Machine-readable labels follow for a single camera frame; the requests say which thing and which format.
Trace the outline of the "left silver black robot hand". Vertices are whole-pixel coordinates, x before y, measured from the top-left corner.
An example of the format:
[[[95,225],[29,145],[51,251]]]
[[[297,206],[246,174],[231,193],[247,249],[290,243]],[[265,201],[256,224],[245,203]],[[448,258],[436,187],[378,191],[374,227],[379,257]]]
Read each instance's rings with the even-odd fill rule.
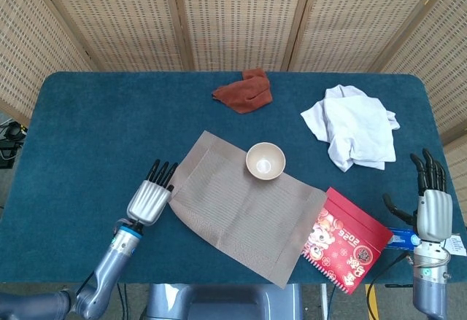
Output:
[[[144,226],[153,225],[161,215],[174,189],[171,178],[178,163],[161,164],[157,159],[127,206],[127,217]]]

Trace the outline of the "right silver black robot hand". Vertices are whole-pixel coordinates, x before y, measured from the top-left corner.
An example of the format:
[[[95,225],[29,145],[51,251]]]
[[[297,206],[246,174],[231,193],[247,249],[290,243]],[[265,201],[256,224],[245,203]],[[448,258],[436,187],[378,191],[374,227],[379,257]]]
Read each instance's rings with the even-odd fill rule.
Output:
[[[447,173],[443,165],[426,148],[422,156],[410,154],[417,169],[417,209],[408,214],[399,209],[387,193],[382,198],[389,212],[412,226],[420,240],[439,243],[452,234],[452,196],[447,192]]]

